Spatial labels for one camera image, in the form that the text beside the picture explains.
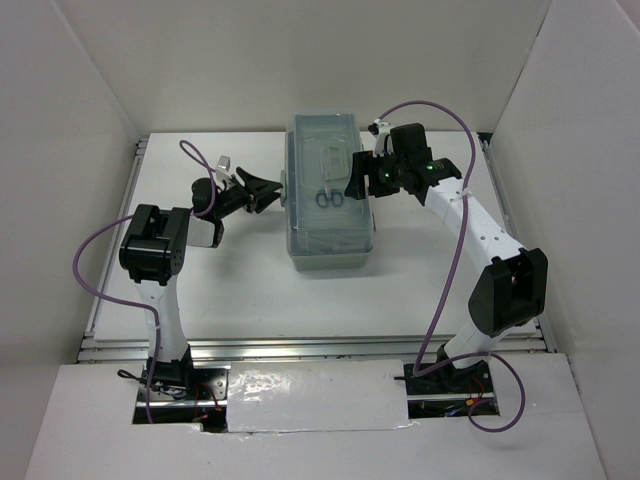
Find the black handled scissors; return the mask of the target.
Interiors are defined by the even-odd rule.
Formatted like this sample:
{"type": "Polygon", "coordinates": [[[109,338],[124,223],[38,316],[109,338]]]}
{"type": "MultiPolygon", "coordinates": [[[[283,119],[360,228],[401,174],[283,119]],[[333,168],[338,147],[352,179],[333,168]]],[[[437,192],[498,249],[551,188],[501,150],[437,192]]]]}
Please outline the black handled scissors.
{"type": "Polygon", "coordinates": [[[340,208],[344,203],[344,196],[338,189],[322,188],[316,193],[315,202],[321,209],[340,208]]]}

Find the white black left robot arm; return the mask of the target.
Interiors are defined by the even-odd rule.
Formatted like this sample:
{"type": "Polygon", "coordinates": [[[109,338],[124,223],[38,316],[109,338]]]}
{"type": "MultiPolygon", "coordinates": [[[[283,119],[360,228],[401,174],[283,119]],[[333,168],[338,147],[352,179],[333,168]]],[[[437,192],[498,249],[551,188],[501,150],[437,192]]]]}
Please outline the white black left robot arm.
{"type": "Polygon", "coordinates": [[[177,276],[185,263],[189,229],[196,220],[203,223],[203,246],[216,248],[226,216],[239,209],[259,214],[279,199],[281,189],[281,183],[238,167],[234,174],[222,176],[221,185],[212,184],[208,177],[194,181],[190,208],[137,206],[121,242],[119,262],[145,306],[149,350],[141,382],[151,390],[184,399],[197,387],[177,299],[177,276]]]}

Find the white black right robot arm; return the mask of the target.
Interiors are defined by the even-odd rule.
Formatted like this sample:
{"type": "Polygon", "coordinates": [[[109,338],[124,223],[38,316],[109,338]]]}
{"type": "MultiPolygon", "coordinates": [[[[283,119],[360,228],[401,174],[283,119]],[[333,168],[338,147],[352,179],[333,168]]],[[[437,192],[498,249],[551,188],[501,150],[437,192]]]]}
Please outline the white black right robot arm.
{"type": "Polygon", "coordinates": [[[375,147],[354,154],[346,196],[361,200],[406,191],[457,236],[454,256],[467,254],[479,273],[464,326],[438,349],[434,366],[413,371],[455,392],[482,368],[482,354],[543,312],[548,259],[500,227],[449,159],[433,158],[421,124],[395,127],[378,119],[369,129],[375,147]]]}

